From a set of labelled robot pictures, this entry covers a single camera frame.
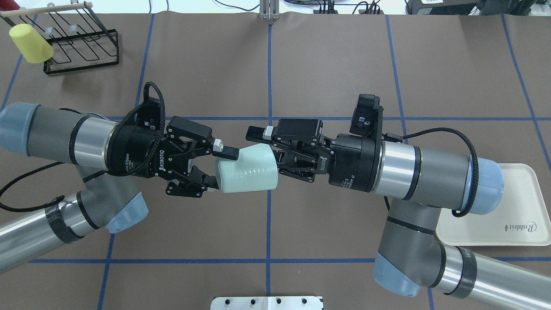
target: black wire rack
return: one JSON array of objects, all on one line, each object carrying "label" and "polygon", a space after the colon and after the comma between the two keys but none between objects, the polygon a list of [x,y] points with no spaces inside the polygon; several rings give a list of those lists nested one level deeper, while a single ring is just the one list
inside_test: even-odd
[{"label": "black wire rack", "polygon": [[[76,12],[59,14],[69,10]],[[12,27],[17,25],[14,19],[32,25],[54,47],[54,56],[44,62],[45,74],[106,67],[120,62],[118,32],[105,28],[92,10],[91,2],[71,0],[66,6],[49,4],[46,8],[0,12],[0,16]]]}]

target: cream plastic tray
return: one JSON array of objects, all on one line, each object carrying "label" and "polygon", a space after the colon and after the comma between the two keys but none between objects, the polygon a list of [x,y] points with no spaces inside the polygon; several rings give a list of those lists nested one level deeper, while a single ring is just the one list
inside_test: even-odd
[{"label": "cream plastic tray", "polygon": [[499,164],[503,198],[487,215],[456,218],[442,210],[436,236],[450,245],[550,245],[551,222],[538,179],[525,164]]}]

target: blue end cap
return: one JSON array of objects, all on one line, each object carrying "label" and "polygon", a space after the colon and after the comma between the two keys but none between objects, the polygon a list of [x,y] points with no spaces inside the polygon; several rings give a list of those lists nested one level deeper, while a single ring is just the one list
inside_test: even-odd
[{"label": "blue end cap", "polygon": [[132,200],[122,208],[117,215],[107,224],[105,228],[110,233],[122,232],[140,223],[149,213],[142,192],[139,192]]},{"label": "blue end cap", "polygon": [[[471,177],[472,171],[472,158],[469,165],[469,171],[467,172],[467,182],[465,183],[465,191],[463,194],[463,208],[467,206],[467,199],[471,192]],[[477,196],[474,198],[474,204],[470,213],[474,214],[488,214],[492,212],[495,207],[498,206],[501,197],[503,196],[503,186],[505,185],[505,178],[501,167],[494,161],[485,158],[478,158],[478,188]]]},{"label": "blue end cap", "polygon": [[375,258],[373,278],[380,286],[400,296],[415,297],[421,289],[379,252]]},{"label": "blue end cap", "polygon": [[0,111],[0,146],[28,156],[27,138],[38,104],[17,102]]}]

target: wooden handle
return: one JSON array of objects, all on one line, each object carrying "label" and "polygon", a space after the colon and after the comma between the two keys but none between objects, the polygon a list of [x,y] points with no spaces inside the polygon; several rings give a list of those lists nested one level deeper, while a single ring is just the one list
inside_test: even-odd
[{"label": "wooden handle", "polygon": [[92,7],[91,2],[84,2],[84,3],[68,4],[66,6],[53,6],[53,7],[36,8],[36,9],[20,9],[20,10],[0,12],[0,17],[18,17],[18,16],[24,16],[24,15],[54,13],[54,12],[61,12],[61,11],[91,8],[91,7]]}]

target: red object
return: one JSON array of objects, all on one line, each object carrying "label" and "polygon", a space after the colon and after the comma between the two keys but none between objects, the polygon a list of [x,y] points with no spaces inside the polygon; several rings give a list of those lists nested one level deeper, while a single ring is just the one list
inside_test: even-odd
[{"label": "red object", "polygon": [[21,8],[14,0],[0,0],[1,11],[13,11]]}]

